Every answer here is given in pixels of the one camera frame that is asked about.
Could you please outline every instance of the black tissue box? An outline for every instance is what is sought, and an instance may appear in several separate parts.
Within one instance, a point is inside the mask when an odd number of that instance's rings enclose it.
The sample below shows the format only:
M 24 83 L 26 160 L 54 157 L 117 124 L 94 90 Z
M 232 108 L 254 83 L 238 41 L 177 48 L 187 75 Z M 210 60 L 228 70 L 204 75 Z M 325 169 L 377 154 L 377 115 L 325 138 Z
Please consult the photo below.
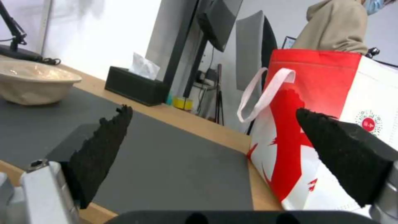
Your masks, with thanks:
M 147 106 L 165 102 L 168 95 L 168 88 L 163 82 L 113 66 L 109 68 L 105 89 Z

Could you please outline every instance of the gray mat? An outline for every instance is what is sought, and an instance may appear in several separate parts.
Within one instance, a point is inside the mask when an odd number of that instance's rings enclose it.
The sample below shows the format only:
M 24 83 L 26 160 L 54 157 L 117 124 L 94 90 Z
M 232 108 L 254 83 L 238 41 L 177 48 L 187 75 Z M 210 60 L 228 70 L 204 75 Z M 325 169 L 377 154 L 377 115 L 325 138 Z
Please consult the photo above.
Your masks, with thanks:
M 49 106 L 0 99 L 0 160 L 24 168 L 80 124 L 112 117 L 116 107 L 76 88 Z M 94 201 L 117 213 L 253 209 L 242 153 L 137 112 Z

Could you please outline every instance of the tissue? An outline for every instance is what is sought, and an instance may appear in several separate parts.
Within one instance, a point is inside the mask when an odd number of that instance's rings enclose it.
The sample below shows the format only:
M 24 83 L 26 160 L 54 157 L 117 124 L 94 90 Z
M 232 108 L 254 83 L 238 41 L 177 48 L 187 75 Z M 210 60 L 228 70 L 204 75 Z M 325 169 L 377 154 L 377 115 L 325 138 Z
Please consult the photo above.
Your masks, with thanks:
M 141 55 L 134 52 L 133 64 L 131 65 L 129 72 L 145 77 L 147 79 L 155 80 L 159 69 L 160 67 L 157 66 L 155 63 L 145 59 Z

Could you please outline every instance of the red and white bag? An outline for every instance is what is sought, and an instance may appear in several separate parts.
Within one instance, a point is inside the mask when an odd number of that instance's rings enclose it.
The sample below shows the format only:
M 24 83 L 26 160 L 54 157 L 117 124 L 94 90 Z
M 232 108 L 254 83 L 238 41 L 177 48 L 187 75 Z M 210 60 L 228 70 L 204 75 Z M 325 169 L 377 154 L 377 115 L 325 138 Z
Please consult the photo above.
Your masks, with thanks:
M 241 122 L 256 119 L 248 158 L 287 210 L 358 209 L 318 159 L 296 110 L 356 123 L 398 149 L 398 71 L 355 53 L 275 50 L 264 92 L 244 119 L 242 109 L 265 70 L 250 82 L 238 109 Z

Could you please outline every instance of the beige bowl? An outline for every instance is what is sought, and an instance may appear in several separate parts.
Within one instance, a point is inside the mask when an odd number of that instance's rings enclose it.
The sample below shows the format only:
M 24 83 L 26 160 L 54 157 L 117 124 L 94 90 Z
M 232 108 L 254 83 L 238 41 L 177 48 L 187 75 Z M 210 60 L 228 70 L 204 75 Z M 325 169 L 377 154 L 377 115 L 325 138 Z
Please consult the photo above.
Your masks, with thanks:
M 60 101 L 82 78 L 74 73 L 36 62 L 0 61 L 0 95 L 22 105 Z

